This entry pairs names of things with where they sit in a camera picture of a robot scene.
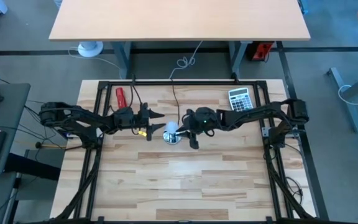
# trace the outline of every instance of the red marker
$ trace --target red marker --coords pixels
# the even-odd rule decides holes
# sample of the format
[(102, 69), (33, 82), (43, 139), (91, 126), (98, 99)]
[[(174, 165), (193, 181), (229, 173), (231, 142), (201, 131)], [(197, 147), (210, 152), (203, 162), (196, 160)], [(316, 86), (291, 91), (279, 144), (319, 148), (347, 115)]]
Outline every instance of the red marker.
[(127, 101), (125, 100), (124, 90), (121, 87), (116, 89), (116, 96), (117, 96), (118, 108), (121, 109), (127, 107)]

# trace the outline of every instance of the gray carpet floor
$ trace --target gray carpet floor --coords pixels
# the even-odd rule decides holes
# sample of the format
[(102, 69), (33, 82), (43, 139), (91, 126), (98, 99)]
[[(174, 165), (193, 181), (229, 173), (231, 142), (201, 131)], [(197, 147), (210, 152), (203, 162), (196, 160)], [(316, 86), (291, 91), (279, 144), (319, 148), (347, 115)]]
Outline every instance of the gray carpet floor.
[[(57, 8), (52, 0), (6, 0), (9, 11), (0, 16), (0, 50), (67, 50), (77, 43), (48, 40)], [(284, 42), (285, 47), (358, 46), (358, 0), (309, 0), (305, 20), (311, 33), (308, 42)], [(135, 43), (135, 48), (195, 47), (196, 42)], [(226, 47), (225, 42), (205, 42), (203, 47)], [(177, 59), (190, 54), (137, 54), (131, 57), (138, 78), (167, 78)], [(102, 58), (115, 62), (114, 55)], [(179, 71), (176, 78), (228, 78), (228, 55), (199, 53), (196, 64)], [(347, 84), (358, 81), (358, 52), (290, 53), (288, 63), (298, 97), (308, 104), (310, 122), (306, 125), (323, 196), (332, 220), (358, 222), (358, 134), (352, 132), (332, 77), (325, 75), (336, 67)], [(81, 60), (68, 55), (0, 56), (0, 76), (12, 83), (30, 83), (29, 99), (75, 103), (84, 79), (115, 79), (115, 67), (99, 60)], [(241, 78), (282, 78), (278, 53), (267, 63), (241, 64)], [(36, 109), (39, 105), (28, 104)], [(21, 123), (37, 132), (40, 127), (26, 112)], [(59, 138), (53, 139), (63, 144)], [(23, 154), (33, 149), (32, 136), (17, 133), (12, 151)], [(62, 158), (41, 153), (40, 158)], [(40, 221), (49, 217), (54, 183), (38, 183), (23, 189), (15, 220)]]

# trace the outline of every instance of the calculator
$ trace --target calculator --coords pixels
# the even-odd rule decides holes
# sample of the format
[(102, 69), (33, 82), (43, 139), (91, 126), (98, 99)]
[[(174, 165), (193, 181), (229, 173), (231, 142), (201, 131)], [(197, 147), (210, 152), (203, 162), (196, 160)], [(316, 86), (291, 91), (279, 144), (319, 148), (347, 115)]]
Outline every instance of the calculator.
[(244, 111), (253, 108), (248, 88), (230, 90), (229, 101), (231, 109), (234, 111)]

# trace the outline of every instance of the calculator keypad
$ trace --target calculator keypad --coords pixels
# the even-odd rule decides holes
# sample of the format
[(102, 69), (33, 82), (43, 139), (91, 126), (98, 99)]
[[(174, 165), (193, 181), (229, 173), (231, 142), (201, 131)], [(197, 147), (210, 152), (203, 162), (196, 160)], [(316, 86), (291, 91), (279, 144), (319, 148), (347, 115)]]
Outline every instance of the calculator keypad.
[(249, 95), (244, 96), (240, 99), (231, 100), (234, 111), (244, 111), (252, 109), (252, 103)]

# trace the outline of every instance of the wooden tabletop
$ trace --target wooden tabletop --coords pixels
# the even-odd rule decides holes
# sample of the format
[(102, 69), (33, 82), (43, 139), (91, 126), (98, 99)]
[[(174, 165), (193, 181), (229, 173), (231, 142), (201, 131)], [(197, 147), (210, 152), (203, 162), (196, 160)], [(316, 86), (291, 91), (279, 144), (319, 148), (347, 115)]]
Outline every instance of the wooden tabletop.
[(309, 40), (297, 0), (64, 0), (50, 40)]
[[(267, 85), (271, 101), (287, 98), (282, 80), (267, 80)], [(92, 111), (97, 86), (98, 80), (84, 80), (78, 105)], [(129, 103), (129, 87), (122, 87)], [(248, 87), (255, 106), (252, 87)], [(180, 114), (185, 114), (188, 108), (195, 110), (200, 106), (229, 110), (227, 91), (233, 88), (176, 86)], [(172, 86), (137, 86), (136, 89), (142, 101), (147, 102), (153, 111), (166, 115), (164, 118), (153, 119), (152, 123), (177, 121)], [(114, 94), (111, 96), (111, 105), (117, 109)], [(134, 111), (139, 108), (136, 96), (132, 108)], [(163, 130), (156, 131), (150, 142), (143, 136), (133, 135), (130, 130), (105, 136), (93, 220), (98, 216), (105, 216), (105, 220), (144, 221), (252, 221), (265, 220), (266, 216), (274, 217), (258, 121), (244, 124), (231, 132), (215, 131), (213, 138), (202, 134), (198, 137), (198, 151), (189, 147), (187, 139), (182, 139), (174, 146), (168, 145), (162, 140)], [(287, 139), (287, 143), (299, 148), (294, 139)], [(79, 144), (78, 140), (69, 141), (68, 147)], [(56, 217), (78, 190), (84, 155), (84, 149), (66, 152), (51, 217)], [(302, 206), (314, 215), (300, 153), (286, 147), (282, 149), (282, 157), (286, 175), (298, 181), (303, 188)], [(294, 183), (290, 184), (296, 191)], [(278, 194), (282, 211), (285, 211), (281, 191), (278, 190)], [(87, 198), (85, 196), (82, 216), (85, 215)]]

